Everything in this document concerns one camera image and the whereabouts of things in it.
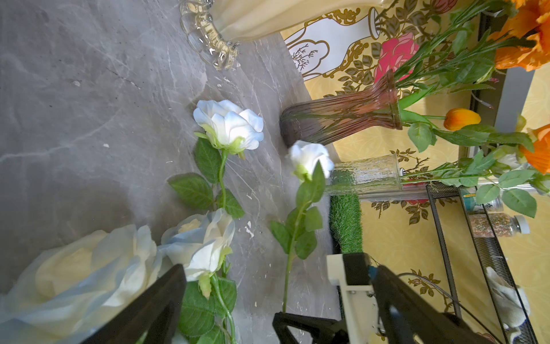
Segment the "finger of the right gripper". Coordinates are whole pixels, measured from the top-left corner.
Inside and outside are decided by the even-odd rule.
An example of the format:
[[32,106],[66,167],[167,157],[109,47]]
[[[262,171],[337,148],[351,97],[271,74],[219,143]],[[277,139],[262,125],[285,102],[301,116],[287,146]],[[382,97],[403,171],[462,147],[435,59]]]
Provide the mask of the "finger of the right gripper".
[[274,315],[272,325],[280,343],[299,343],[289,328],[296,328],[308,333],[311,335],[313,343],[348,343],[348,332],[344,320],[278,312]]

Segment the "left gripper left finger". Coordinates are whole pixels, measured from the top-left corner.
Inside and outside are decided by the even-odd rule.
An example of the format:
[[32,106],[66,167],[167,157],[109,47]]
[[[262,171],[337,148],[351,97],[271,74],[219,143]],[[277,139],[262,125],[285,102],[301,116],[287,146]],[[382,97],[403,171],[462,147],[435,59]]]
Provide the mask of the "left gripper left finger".
[[157,279],[127,308],[84,343],[170,343],[176,332],[186,291],[182,265],[175,265]]

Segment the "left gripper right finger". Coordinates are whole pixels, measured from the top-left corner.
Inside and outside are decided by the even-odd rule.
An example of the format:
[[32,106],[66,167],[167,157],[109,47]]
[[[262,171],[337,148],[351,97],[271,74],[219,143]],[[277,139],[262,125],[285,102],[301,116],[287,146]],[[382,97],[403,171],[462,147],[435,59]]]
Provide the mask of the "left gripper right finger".
[[436,311],[385,266],[373,271],[372,286],[389,343],[490,342],[455,315]]

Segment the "orange rose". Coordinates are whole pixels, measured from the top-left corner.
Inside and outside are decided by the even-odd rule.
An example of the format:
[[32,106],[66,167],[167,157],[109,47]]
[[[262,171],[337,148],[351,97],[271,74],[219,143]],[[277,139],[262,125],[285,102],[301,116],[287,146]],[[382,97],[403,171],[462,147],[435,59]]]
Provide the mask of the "orange rose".
[[478,147],[480,151],[470,160],[458,165],[466,176],[490,172],[496,176],[520,169],[549,173],[549,129],[529,133],[500,133],[492,126],[464,126],[459,130],[434,129],[434,135],[463,147]]

